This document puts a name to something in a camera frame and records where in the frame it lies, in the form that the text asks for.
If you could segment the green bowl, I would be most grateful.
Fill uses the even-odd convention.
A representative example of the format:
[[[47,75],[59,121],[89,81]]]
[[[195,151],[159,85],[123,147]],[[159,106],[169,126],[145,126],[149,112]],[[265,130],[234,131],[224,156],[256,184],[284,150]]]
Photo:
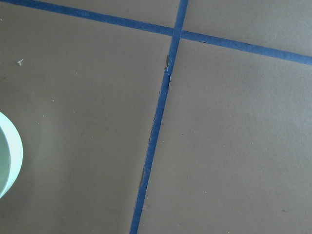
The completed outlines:
[[[21,137],[12,121],[0,114],[0,196],[16,181],[23,161]]]

